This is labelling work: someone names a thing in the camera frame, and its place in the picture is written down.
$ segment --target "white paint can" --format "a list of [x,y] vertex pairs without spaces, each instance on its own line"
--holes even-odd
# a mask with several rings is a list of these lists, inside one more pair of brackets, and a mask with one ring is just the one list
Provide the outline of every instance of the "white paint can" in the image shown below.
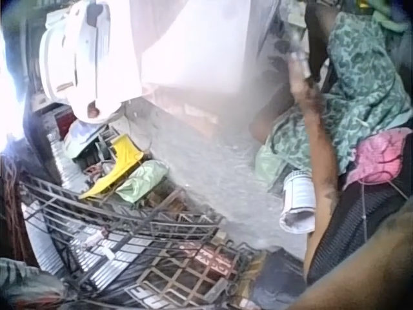
[[284,208],[279,224],[293,234],[306,234],[314,231],[316,195],[311,174],[297,170],[284,180]]

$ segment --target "gray floor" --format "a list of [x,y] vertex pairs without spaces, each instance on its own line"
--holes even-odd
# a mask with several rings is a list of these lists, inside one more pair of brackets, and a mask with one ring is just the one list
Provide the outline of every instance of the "gray floor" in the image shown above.
[[[150,149],[156,158],[166,162],[171,177],[199,203],[223,214],[227,218],[223,228],[235,242],[247,242],[257,249],[282,246],[302,258],[306,237],[280,229],[282,201],[268,193],[254,176],[254,156],[259,145],[248,132],[254,114],[287,80],[287,64],[278,59],[271,65],[268,58],[285,58],[274,50],[276,41],[274,36],[267,39],[257,66],[261,81],[251,83],[237,113],[227,111],[226,128],[218,137],[206,139],[143,99],[127,104],[126,116],[112,125],[129,134],[141,149]],[[277,46],[282,53],[287,51],[285,42],[278,41]],[[279,106],[284,104],[280,97]]]

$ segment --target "yellow plastic item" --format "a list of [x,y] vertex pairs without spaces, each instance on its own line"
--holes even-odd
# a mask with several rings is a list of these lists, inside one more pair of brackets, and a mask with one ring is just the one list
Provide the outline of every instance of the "yellow plastic item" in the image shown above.
[[89,191],[79,196],[80,199],[85,199],[103,192],[109,186],[113,185],[122,175],[132,168],[143,157],[143,152],[138,150],[130,141],[128,135],[123,134],[112,141],[112,145],[116,151],[116,164],[109,174],[98,179],[95,185]]

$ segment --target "metal rack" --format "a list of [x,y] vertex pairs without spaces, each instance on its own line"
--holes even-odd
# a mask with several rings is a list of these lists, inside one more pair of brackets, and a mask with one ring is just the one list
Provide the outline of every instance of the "metal rack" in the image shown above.
[[[173,308],[205,305],[217,300],[249,262],[247,256],[211,243],[222,217],[189,209],[184,203],[186,196],[182,189],[170,189],[165,199],[149,195],[132,205],[115,198],[79,200],[78,194],[33,176],[25,176],[22,186],[36,202],[26,208],[26,224],[36,225],[39,230],[46,227],[44,233],[50,235],[68,269],[68,283],[79,291],[80,299],[150,309],[150,305],[133,294],[134,289],[136,291],[137,285],[153,285],[147,280],[152,272],[162,274],[174,268],[192,271],[200,276],[199,287],[204,290],[214,287],[215,291],[204,292],[205,296],[201,296],[187,287],[184,291],[188,294],[183,301],[177,304],[169,298],[169,305],[174,305]],[[155,205],[154,197],[161,200],[159,204]],[[103,229],[107,237],[86,248],[85,240]],[[212,256],[206,265],[204,260],[202,271],[199,260],[202,261],[205,253]],[[215,256],[225,257],[227,274],[219,276],[218,273],[214,280],[207,275],[217,273]],[[196,261],[198,269],[194,271],[191,262]],[[166,293],[146,292],[148,296],[159,295],[160,298],[165,298]]]

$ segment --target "white appliance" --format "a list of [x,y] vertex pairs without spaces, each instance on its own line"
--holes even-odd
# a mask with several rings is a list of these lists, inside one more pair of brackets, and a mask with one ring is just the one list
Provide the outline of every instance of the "white appliance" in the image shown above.
[[[104,1],[82,0],[70,8],[48,14],[42,36],[39,66],[45,94],[54,102],[69,104],[87,123],[104,123],[117,117],[120,101],[100,100],[110,46],[110,9]],[[95,101],[100,113],[89,118],[87,106]]]

